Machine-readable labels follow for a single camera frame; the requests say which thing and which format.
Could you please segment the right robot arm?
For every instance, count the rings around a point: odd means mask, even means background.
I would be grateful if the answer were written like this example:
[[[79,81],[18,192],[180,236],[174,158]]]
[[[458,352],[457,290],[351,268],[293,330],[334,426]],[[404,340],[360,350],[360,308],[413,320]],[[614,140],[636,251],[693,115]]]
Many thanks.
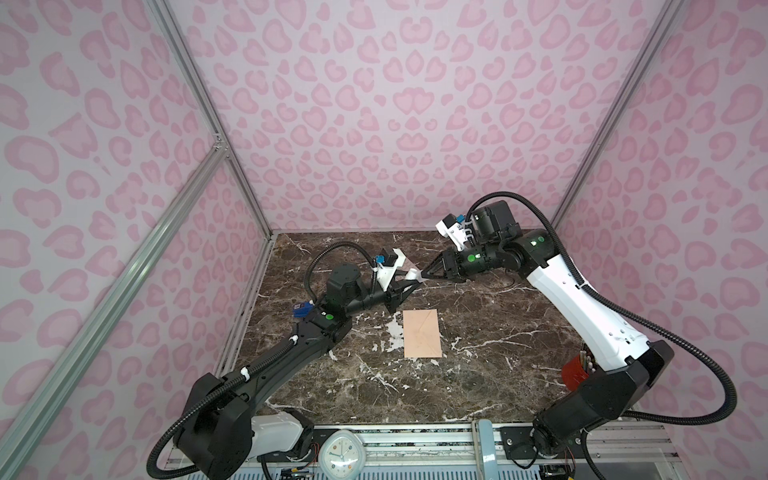
[[[671,362],[673,352],[665,342],[650,341],[588,295],[554,235],[545,229],[524,231],[505,201],[467,217],[448,214],[436,229],[452,246],[423,270],[423,278],[463,282],[497,268],[510,270],[543,294],[586,346],[585,379],[534,417],[530,443],[541,456],[553,457],[582,432],[621,417]]]

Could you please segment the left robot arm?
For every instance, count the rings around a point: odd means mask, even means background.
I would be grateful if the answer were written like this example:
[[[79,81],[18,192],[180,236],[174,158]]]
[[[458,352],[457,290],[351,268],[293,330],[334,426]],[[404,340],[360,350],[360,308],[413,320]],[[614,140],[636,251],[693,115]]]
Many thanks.
[[[378,267],[372,285],[350,263],[334,268],[324,293],[286,338],[239,370],[206,374],[192,386],[181,417],[152,450],[148,474],[156,479],[199,472],[230,478],[256,445],[251,420],[265,401],[297,372],[331,351],[349,333],[360,312],[397,308],[422,283],[412,269]]]

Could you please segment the peach envelope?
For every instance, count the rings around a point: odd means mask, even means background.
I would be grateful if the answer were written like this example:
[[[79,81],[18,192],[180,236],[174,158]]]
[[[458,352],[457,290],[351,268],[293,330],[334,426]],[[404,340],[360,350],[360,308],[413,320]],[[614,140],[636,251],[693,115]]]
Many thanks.
[[[438,313],[430,310],[403,312],[404,356],[414,359],[442,357]]]

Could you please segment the white glue stick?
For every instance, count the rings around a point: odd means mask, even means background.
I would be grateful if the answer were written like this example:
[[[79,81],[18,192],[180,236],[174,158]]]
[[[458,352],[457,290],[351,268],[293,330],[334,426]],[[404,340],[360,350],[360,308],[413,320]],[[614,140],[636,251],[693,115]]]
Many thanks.
[[[416,280],[419,283],[423,283],[424,279],[422,277],[421,271],[416,268],[411,268],[408,270],[408,272],[405,275],[406,280]]]

